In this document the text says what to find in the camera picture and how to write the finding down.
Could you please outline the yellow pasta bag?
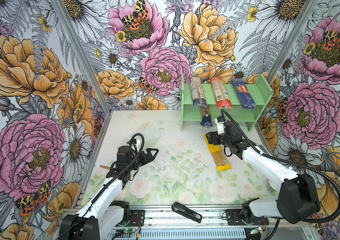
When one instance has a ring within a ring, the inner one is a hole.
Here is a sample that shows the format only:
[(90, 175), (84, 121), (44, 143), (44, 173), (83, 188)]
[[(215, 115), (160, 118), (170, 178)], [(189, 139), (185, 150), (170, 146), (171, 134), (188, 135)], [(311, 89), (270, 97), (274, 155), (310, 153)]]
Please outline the yellow pasta bag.
[(220, 145), (209, 144), (207, 135), (205, 135), (205, 140), (209, 148), (209, 151), (213, 157), (217, 170), (220, 172), (230, 170), (232, 168), (231, 164), (227, 161), (226, 155), (224, 154), (222, 147)]

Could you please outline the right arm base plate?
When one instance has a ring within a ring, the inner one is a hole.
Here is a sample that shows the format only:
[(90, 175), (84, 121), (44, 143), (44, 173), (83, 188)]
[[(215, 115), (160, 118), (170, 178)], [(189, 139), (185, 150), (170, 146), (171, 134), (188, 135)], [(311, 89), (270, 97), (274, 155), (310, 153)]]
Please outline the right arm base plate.
[(222, 219), (228, 222), (229, 226), (267, 226), (269, 220), (266, 217), (255, 217), (252, 213), (243, 209), (227, 209)]

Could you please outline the blue Barilla spaghetti bag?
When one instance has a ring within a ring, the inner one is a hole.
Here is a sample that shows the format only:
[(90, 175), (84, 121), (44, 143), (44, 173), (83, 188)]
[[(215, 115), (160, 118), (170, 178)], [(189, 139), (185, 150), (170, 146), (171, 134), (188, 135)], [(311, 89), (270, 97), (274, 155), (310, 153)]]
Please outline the blue Barilla spaghetti bag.
[(231, 79), (231, 84), (234, 88), (237, 98), (244, 110), (254, 110), (256, 103), (253, 100), (247, 86), (243, 79), (233, 78)]

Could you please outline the blue and clear spaghetti bag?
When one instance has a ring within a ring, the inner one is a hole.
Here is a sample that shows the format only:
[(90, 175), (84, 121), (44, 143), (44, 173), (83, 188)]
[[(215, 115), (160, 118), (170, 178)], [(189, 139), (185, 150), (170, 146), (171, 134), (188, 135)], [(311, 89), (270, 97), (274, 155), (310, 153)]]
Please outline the blue and clear spaghetti bag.
[(208, 107), (200, 106), (201, 123), (200, 125), (205, 128), (212, 128), (212, 118)]

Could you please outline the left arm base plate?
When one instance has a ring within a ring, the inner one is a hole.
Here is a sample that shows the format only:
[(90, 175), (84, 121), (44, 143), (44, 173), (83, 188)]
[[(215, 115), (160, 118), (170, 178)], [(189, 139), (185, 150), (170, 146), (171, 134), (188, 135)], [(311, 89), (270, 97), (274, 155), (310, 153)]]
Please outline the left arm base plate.
[(145, 210), (131, 210), (128, 219), (117, 224), (118, 227), (143, 227), (145, 223)]

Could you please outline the small white lidded jar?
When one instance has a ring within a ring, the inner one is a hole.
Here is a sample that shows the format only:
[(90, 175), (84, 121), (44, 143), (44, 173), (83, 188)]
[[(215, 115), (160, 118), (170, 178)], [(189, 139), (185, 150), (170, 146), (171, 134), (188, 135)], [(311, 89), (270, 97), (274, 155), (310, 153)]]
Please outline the small white lidded jar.
[(274, 188), (274, 185), (273, 185), (271, 180), (269, 180), (269, 182), (267, 184), (267, 190), (271, 193), (277, 192), (277, 190)]

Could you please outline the red spaghetti bag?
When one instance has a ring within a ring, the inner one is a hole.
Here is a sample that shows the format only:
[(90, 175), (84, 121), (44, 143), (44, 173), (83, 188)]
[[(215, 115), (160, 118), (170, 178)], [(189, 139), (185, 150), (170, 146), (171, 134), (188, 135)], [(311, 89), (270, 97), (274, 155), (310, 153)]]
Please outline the red spaghetti bag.
[(222, 78), (210, 78), (219, 109), (231, 109), (232, 103)]

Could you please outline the aluminium frame rail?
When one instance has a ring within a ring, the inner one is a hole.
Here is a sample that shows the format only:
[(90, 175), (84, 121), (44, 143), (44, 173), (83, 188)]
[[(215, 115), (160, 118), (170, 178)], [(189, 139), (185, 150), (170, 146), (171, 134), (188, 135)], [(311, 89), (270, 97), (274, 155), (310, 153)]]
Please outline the aluminium frame rail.
[(143, 227), (118, 227), (111, 230), (104, 240), (316, 240), (313, 228), (300, 222), (295, 225), (285, 220), (266, 217), (267, 226), (229, 226), (222, 215), (238, 205), (201, 205), (189, 209), (202, 215), (196, 223), (172, 211), (168, 206), (131, 206), (131, 210), (145, 210)]

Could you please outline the clear spaghetti bag dark ends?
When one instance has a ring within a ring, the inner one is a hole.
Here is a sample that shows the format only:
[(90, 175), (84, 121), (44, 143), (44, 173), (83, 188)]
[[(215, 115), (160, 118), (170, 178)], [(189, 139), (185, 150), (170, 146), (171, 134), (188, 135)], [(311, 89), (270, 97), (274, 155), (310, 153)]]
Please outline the clear spaghetti bag dark ends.
[(202, 85), (200, 78), (191, 78), (190, 88), (194, 107), (206, 108), (208, 106)]

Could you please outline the green wooden shelf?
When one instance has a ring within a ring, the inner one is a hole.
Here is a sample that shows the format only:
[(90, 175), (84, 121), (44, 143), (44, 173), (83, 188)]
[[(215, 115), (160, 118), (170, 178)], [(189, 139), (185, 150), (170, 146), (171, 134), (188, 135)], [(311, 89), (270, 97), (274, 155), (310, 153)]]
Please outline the green wooden shelf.
[[(210, 84), (202, 84), (203, 91), (209, 106), (209, 111), (212, 119), (217, 118), (221, 115), (221, 110), (217, 107), (216, 98), (213, 91), (213, 87)], [(255, 109), (244, 110), (242, 109), (238, 97), (236, 96), (235, 90), (232, 85), (226, 84), (226, 89), (229, 98), (232, 103), (232, 108), (227, 109), (227, 112), (232, 118), (238, 122), (244, 122), (247, 126), (248, 131), (252, 131), (255, 127), (261, 114), (264, 112), (269, 101), (271, 100), (274, 91), (265, 79), (263, 75), (258, 76), (258, 80), (255, 84), (247, 84), (253, 100), (256, 103)], [(194, 107), (192, 100), (192, 92), (190, 84), (182, 83), (181, 89), (181, 130), (184, 128), (184, 122), (200, 122), (202, 120), (200, 109)]]

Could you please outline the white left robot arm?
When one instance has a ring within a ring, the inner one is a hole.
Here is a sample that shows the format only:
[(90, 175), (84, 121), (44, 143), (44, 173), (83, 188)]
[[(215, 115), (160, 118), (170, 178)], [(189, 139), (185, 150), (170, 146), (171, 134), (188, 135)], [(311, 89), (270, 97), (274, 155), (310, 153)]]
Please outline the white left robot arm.
[(130, 204), (116, 201), (131, 180), (131, 172), (155, 160), (158, 149), (129, 146), (118, 148), (117, 160), (112, 164), (103, 187), (76, 214), (66, 215), (57, 240), (103, 240), (118, 224), (130, 219)]

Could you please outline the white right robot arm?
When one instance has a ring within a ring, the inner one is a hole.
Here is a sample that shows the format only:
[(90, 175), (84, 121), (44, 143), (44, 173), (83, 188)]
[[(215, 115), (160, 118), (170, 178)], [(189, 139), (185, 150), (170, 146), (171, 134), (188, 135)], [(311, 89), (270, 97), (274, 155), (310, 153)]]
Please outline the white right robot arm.
[(275, 200), (254, 198), (243, 203), (241, 215), (244, 222), (272, 217), (296, 224), (320, 211), (314, 179), (266, 157), (265, 152), (248, 140), (237, 124), (219, 122), (218, 130), (207, 133), (206, 140), (210, 145), (229, 148), (233, 155), (267, 177), (271, 188), (278, 193)]

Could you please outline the black handheld device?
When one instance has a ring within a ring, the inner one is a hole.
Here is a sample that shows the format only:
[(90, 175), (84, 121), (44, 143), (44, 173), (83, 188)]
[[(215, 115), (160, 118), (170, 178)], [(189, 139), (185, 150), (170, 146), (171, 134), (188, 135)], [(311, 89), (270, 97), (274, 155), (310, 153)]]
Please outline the black handheld device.
[(202, 222), (202, 215), (189, 209), (179, 202), (175, 202), (172, 204), (172, 211), (196, 223), (200, 224)]

